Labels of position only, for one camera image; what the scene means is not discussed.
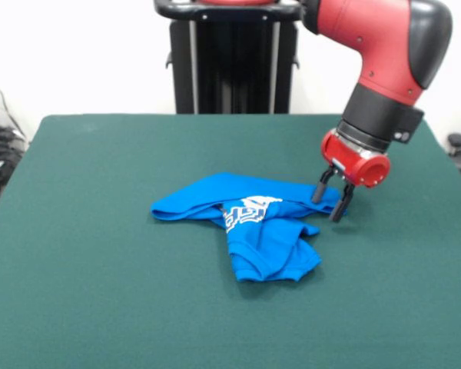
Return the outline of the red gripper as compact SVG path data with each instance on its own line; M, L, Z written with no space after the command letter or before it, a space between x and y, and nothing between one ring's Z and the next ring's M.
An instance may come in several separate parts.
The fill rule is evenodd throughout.
M311 201L313 203L321 201L328 181L335 174L335 169L348 181L341 199L330 214L329 219L332 222L340 222L353 199L356 186L373 188L387 178L391 169L391 162L387 155L346 140L337 133L335 128L324 136L321 143L321 154L332 166L329 166L320 176Z

